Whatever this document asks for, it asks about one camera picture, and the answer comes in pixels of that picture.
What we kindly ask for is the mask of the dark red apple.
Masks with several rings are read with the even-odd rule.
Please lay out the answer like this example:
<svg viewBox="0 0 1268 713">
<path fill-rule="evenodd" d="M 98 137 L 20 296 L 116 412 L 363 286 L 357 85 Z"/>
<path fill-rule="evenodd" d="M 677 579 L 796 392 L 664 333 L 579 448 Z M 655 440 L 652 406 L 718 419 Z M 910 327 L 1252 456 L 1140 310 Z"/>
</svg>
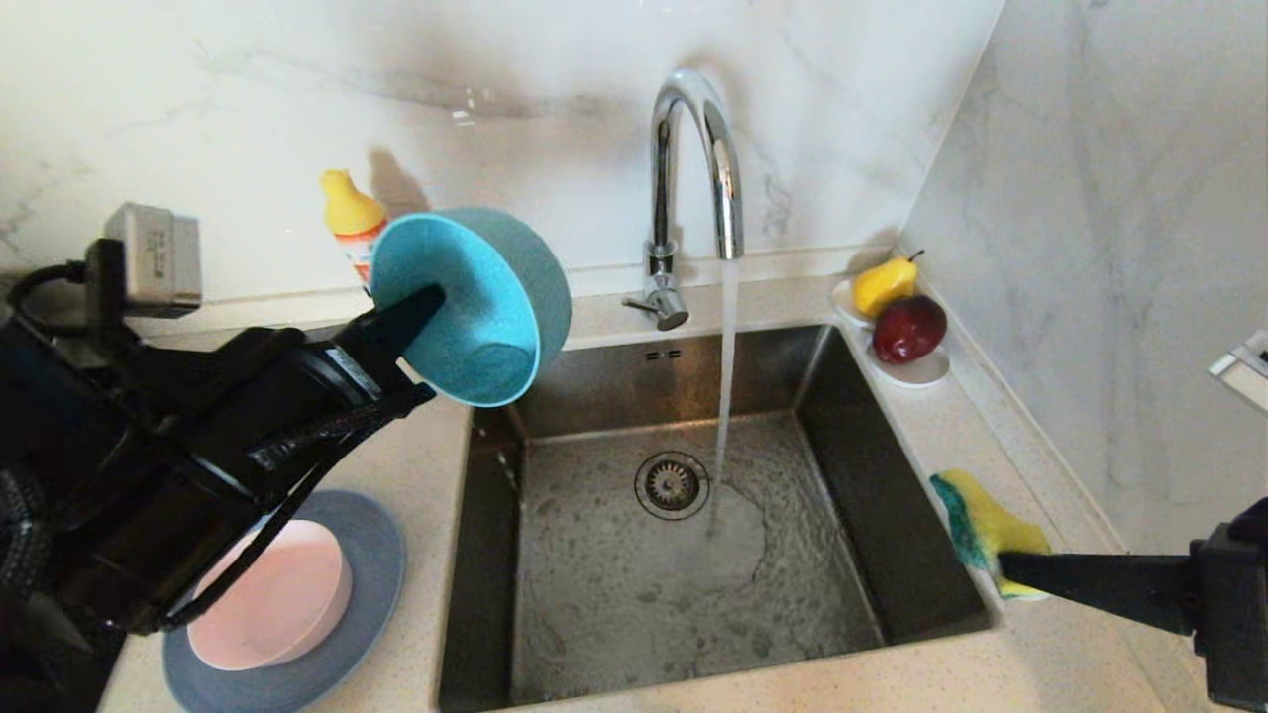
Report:
<svg viewBox="0 0 1268 713">
<path fill-rule="evenodd" d="M 871 349 L 879 362 L 905 364 L 936 351 L 947 330 L 948 317 L 938 302 L 909 296 L 885 307 L 875 322 Z"/>
</svg>

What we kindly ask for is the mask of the teal bowl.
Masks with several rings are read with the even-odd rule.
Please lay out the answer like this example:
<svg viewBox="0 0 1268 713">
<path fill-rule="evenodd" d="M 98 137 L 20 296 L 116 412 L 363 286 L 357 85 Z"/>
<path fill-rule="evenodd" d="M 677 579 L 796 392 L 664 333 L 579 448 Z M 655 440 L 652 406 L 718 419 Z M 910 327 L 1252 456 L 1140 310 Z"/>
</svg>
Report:
<svg viewBox="0 0 1268 713">
<path fill-rule="evenodd" d="M 501 209 L 463 207 L 392 221 L 372 252 L 377 308 L 436 287 L 443 302 L 399 356 L 436 391 L 481 409 L 521 397 L 562 350 L 572 321 L 566 268 Z"/>
</svg>

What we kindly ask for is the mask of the small white dish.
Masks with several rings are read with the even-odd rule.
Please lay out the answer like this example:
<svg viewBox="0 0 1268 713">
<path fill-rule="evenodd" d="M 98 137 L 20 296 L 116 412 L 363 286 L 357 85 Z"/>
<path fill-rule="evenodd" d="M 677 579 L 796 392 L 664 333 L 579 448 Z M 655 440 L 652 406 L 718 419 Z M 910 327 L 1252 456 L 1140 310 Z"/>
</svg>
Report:
<svg viewBox="0 0 1268 713">
<path fill-rule="evenodd" d="M 942 345 L 914 362 L 893 364 L 879 360 L 872 348 L 866 351 L 869 363 L 879 379 L 909 389 L 923 389 L 943 381 L 950 374 L 951 359 Z"/>
<path fill-rule="evenodd" d="M 875 322 L 872 318 L 857 310 L 853 299 L 853 279 L 847 278 L 839 280 L 831 292 L 831 303 L 836 312 L 848 324 L 856 326 L 856 329 L 872 330 Z"/>
</svg>

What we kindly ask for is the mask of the round metal drain strainer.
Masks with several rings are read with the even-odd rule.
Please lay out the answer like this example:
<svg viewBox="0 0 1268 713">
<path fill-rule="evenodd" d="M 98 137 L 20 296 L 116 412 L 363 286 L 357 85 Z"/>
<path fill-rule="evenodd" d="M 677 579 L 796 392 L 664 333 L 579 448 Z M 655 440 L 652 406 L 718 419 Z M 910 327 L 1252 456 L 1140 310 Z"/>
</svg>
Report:
<svg viewBox="0 0 1268 713">
<path fill-rule="evenodd" d="M 648 457 L 634 474 L 634 492 L 645 513 L 663 521 L 683 521 L 709 501 L 711 481 L 694 455 L 664 450 Z"/>
</svg>

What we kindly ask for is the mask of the chrome gooseneck faucet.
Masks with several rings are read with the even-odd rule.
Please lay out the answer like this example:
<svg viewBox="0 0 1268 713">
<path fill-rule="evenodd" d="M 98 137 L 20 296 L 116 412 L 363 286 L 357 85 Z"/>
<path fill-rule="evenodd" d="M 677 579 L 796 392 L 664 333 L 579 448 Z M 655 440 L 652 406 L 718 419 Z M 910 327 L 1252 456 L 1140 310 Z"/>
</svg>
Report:
<svg viewBox="0 0 1268 713">
<path fill-rule="evenodd" d="M 652 221 L 644 244 L 644 291 L 623 306 L 643 312 L 657 331 L 671 331 L 689 321 L 689 307 L 675 271 L 678 244 L 672 239 L 675 181 L 678 176 L 672 148 L 678 134 L 678 113 L 689 113 L 702 145 L 713 200 L 716 258 L 735 261 L 746 255 L 743 181 L 739 151 L 723 99 L 697 69 L 675 69 L 654 100 L 650 121 Z"/>
</svg>

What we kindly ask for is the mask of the yellow green sponge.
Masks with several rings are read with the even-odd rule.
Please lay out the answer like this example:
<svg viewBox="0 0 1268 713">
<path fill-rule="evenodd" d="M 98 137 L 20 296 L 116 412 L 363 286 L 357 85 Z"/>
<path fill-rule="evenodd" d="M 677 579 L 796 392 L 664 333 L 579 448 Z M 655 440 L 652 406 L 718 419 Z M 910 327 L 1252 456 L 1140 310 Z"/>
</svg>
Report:
<svg viewBox="0 0 1268 713">
<path fill-rule="evenodd" d="M 1041 601 L 1049 594 L 1006 577 L 1000 554 L 1051 554 L 1042 529 L 1002 507 L 965 469 L 943 469 L 929 477 L 947 515 L 948 533 L 960 563 L 988 573 L 1004 600 Z"/>
</svg>

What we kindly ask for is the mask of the yellow orange detergent bottle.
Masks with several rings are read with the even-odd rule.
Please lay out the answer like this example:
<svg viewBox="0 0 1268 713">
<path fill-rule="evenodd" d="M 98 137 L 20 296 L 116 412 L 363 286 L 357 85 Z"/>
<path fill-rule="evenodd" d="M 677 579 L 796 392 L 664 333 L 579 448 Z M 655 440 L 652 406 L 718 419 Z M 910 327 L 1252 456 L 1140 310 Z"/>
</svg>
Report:
<svg viewBox="0 0 1268 713">
<path fill-rule="evenodd" d="M 330 167 L 320 176 L 325 198 L 323 222 L 332 233 L 344 258 L 370 293 L 372 258 L 377 240 L 388 226 L 385 209 L 355 185 L 344 167 Z"/>
</svg>

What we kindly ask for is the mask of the stainless steel sink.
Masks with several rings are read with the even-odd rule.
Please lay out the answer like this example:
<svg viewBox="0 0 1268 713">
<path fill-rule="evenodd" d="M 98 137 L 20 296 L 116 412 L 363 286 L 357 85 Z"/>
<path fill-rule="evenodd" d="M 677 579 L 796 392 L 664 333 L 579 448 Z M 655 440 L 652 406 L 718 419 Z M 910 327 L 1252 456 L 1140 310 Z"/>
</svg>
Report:
<svg viewBox="0 0 1268 713">
<path fill-rule="evenodd" d="M 846 339 L 735 337 L 716 538 L 719 335 L 562 351 L 478 409 L 448 604 L 443 713 L 625 691 L 995 625 Z M 645 513 L 654 453 L 709 501 Z"/>
</svg>

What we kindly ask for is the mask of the blue-grey plate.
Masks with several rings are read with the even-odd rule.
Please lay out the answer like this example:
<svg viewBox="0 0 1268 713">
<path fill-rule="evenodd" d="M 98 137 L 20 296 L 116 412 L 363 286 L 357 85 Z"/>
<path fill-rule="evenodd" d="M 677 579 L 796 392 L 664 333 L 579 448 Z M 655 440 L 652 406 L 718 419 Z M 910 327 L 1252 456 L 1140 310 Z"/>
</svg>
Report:
<svg viewBox="0 0 1268 713">
<path fill-rule="evenodd" d="M 298 713 L 328 695 L 377 644 L 396 609 L 406 547 L 391 514 L 361 494 L 320 490 L 290 520 L 332 532 L 353 565 L 353 600 L 331 636 L 303 658 L 230 672 L 203 664 L 186 627 L 164 637 L 164 677 L 190 713 Z"/>
</svg>

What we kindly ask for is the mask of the yellow pear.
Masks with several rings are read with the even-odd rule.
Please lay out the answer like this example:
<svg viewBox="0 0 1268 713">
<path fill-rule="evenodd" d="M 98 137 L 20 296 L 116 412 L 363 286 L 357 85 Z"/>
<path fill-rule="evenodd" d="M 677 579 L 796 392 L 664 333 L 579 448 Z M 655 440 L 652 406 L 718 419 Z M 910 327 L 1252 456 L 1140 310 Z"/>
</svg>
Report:
<svg viewBox="0 0 1268 713">
<path fill-rule="evenodd" d="M 876 320 L 896 299 L 915 296 L 919 265 L 915 263 L 924 251 L 891 258 L 877 266 L 861 271 L 852 280 L 851 301 L 860 315 Z"/>
</svg>

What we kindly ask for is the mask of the pink bowl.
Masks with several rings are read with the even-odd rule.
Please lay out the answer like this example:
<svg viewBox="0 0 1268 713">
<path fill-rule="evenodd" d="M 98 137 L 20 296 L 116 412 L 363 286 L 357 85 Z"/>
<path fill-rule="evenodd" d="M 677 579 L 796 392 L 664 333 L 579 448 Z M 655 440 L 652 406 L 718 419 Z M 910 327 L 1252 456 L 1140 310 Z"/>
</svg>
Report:
<svg viewBox="0 0 1268 713">
<path fill-rule="evenodd" d="M 303 658 L 353 600 L 353 565 L 326 525 L 290 520 L 254 565 L 186 627 L 197 658 L 238 672 Z"/>
</svg>

